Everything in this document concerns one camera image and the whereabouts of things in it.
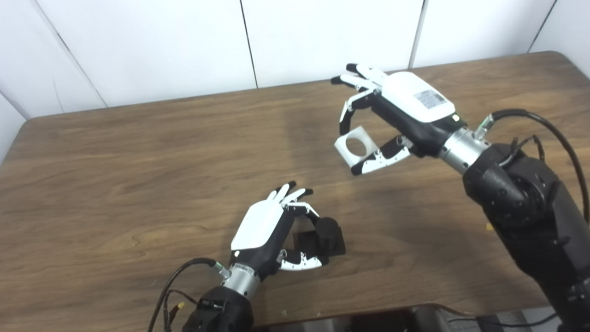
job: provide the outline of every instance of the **black cable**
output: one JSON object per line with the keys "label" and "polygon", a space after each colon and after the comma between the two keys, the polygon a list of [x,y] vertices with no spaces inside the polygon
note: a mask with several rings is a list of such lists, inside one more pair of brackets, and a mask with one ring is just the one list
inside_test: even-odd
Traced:
{"label": "black cable", "polygon": [[188,295],[185,292],[182,291],[178,291],[177,289],[169,289],[168,292],[166,292],[166,296],[164,297],[164,308],[162,310],[162,315],[164,317],[164,332],[169,332],[172,328],[172,321],[174,320],[174,317],[172,316],[172,310],[169,312],[168,311],[168,298],[170,297],[170,294],[172,293],[178,293],[181,294],[182,296],[184,296],[188,301],[192,302],[193,304],[197,305],[198,302],[193,299],[190,295]]}
{"label": "black cable", "polygon": [[586,219],[586,222],[590,224],[590,199],[588,198],[588,185],[586,184],[584,171],[582,170],[580,160],[578,159],[578,155],[576,155],[576,152],[573,150],[572,145],[568,142],[565,136],[557,129],[557,127],[551,124],[551,122],[549,122],[547,119],[524,109],[498,110],[496,112],[493,112],[491,116],[494,119],[494,121],[498,121],[501,118],[506,118],[508,116],[521,116],[524,118],[529,118],[542,124],[545,128],[547,128],[549,131],[551,131],[551,133],[553,133],[557,137],[565,151],[568,152],[569,158],[572,160],[572,164],[576,171],[576,176],[578,177],[578,182],[580,184],[580,190],[582,191],[584,219]]}
{"label": "black cable", "polygon": [[164,289],[162,290],[162,293],[160,294],[160,297],[158,298],[158,302],[156,303],[156,309],[153,311],[152,319],[150,320],[149,326],[147,327],[147,332],[152,332],[153,331],[153,326],[156,324],[156,319],[158,319],[158,314],[160,313],[160,308],[162,307],[162,303],[164,302],[164,298],[166,297],[166,293],[170,289],[170,286],[172,285],[172,283],[176,279],[176,277],[178,277],[178,275],[182,271],[184,271],[187,267],[189,267],[191,265],[195,265],[195,264],[207,264],[210,267],[213,267],[213,266],[215,266],[216,263],[217,263],[217,261],[214,260],[214,259],[211,259],[211,258],[193,258],[190,261],[182,264],[181,267],[179,267],[170,276],[170,278],[166,282],[166,285],[164,285]]}
{"label": "black cable", "polygon": [[534,142],[537,144],[537,149],[539,150],[539,159],[541,161],[545,161],[545,150],[543,149],[543,144],[541,143],[541,140],[537,137],[537,135],[533,135],[531,137],[526,138],[524,141],[522,141],[520,144],[518,144],[518,138],[515,137],[512,140],[512,152],[508,155],[508,157],[504,158],[504,160],[500,161],[498,163],[498,166],[500,167],[504,167],[505,165],[508,165],[510,162],[512,162],[512,160],[514,160],[514,158],[516,157],[516,155],[518,154],[518,152],[523,148],[523,146],[525,146],[530,140],[534,140]]}
{"label": "black cable", "polygon": [[487,320],[483,320],[480,318],[455,318],[452,320],[449,320],[449,323],[452,323],[454,321],[476,321],[479,323],[484,323],[484,324],[490,324],[490,325],[496,325],[496,326],[502,326],[502,327],[533,327],[533,326],[539,326],[542,324],[547,323],[548,321],[554,319],[555,317],[557,317],[557,314],[551,314],[549,316],[547,316],[546,318],[540,320],[540,321],[536,321],[534,323],[527,323],[527,324],[504,324],[504,323],[496,323],[494,321],[487,321]]}

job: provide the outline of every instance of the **cable connector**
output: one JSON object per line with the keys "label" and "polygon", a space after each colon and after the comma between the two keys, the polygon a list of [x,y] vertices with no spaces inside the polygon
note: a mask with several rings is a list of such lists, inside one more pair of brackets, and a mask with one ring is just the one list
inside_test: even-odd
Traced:
{"label": "cable connector", "polygon": [[485,119],[481,122],[481,125],[477,127],[475,133],[473,134],[475,139],[481,141],[488,131],[490,131],[491,127],[494,125],[494,117],[490,114],[486,116]]}
{"label": "cable connector", "polygon": [[211,268],[219,273],[224,280],[231,276],[231,271],[226,269],[225,266],[219,262],[216,262]]}

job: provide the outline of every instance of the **fingertip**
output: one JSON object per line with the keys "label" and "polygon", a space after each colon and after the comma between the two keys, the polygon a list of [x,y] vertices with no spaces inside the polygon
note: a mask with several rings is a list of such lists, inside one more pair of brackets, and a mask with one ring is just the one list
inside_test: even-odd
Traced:
{"label": "fingertip", "polygon": [[349,63],[349,64],[346,65],[346,70],[358,74],[359,71],[356,69],[356,66],[357,65],[358,65],[358,63]]}
{"label": "fingertip", "polygon": [[333,85],[337,85],[337,84],[344,84],[344,81],[340,78],[340,76],[336,76],[336,77],[332,77],[332,79],[330,80],[330,83]]}

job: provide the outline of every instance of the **robotic finger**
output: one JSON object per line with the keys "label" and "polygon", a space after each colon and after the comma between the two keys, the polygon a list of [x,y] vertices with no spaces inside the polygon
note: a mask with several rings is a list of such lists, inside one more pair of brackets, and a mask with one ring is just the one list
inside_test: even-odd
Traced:
{"label": "robotic finger", "polygon": [[352,174],[366,174],[408,158],[411,154],[408,146],[405,144],[411,148],[411,143],[403,135],[394,137],[377,151],[371,153],[364,160],[351,167]]}
{"label": "robotic finger", "polygon": [[315,269],[328,263],[327,257],[308,257],[307,254],[301,251],[291,249],[281,250],[281,254],[278,258],[281,262],[281,267],[279,269],[283,271],[302,271]]}

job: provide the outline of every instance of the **white wall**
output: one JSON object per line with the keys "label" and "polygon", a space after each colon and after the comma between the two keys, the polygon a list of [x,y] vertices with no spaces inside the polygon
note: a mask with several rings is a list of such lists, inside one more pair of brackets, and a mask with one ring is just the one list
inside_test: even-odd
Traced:
{"label": "white wall", "polygon": [[244,0],[259,87],[408,67],[422,1]]}
{"label": "white wall", "polygon": [[526,53],[553,0],[428,0],[414,67]]}
{"label": "white wall", "polygon": [[0,1],[0,92],[31,117],[104,107],[35,5]]}
{"label": "white wall", "polygon": [[239,0],[40,0],[109,106],[255,88]]}
{"label": "white wall", "polygon": [[530,51],[561,52],[590,77],[590,1],[558,0]]}
{"label": "white wall", "polygon": [[25,123],[25,118],[0,95],[0,162],[4,160],[4,156],[6,156],[23,123]]}

